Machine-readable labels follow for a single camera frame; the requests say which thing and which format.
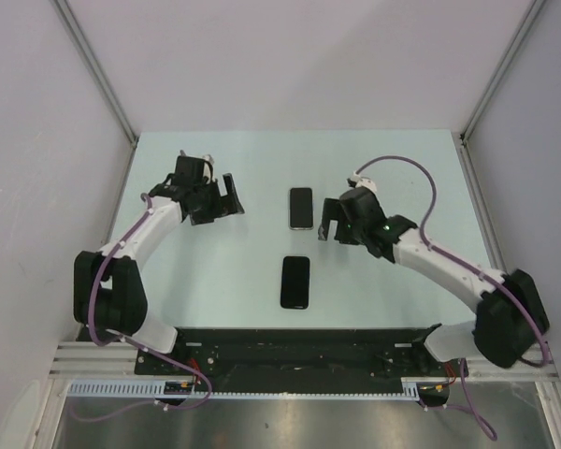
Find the phone from clear case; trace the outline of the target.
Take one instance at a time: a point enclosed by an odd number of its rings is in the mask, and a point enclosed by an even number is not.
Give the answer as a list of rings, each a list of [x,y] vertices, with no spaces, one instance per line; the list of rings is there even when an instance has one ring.
[[[289,227],[292,230],[313,228],[313,192],[309,187],[289,191]]]

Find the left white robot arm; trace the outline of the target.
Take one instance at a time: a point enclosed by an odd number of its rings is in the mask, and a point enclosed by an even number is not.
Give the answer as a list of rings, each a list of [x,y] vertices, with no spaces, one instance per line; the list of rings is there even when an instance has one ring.
[[[124,234],[96,252],[80,252],[74,261],[73,314],[88,327],[98,346],[118,338],[155,351],[165,372],[182,371],[187,350],[176,343],[178,330],[155,317],[149,308],[141,270],[165,237],[189,220],[207,225],[243,214],[233,175],[222,174],[220,190],[211,156],[181,153],[173,172],[141,195],[146,209]]]

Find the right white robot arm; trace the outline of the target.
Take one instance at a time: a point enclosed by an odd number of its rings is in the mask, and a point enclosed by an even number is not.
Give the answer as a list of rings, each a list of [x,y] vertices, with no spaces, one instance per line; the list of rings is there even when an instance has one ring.
[[[447,361],[473,355],[509,369],[523,361],[550,327],[538,288],[528,273],[475,267],[425,242],[416,223],[401,215],[386,216],[376,195],[366,187],[324,200],[320,240],[328,239],[332,223],[337,225],[339,243],[362,245],[376,258],[420,273],[474,313],[472,321],[434,325],[424,332],[422,346],[412,352],[413,366],[423,375],[434,375]]]

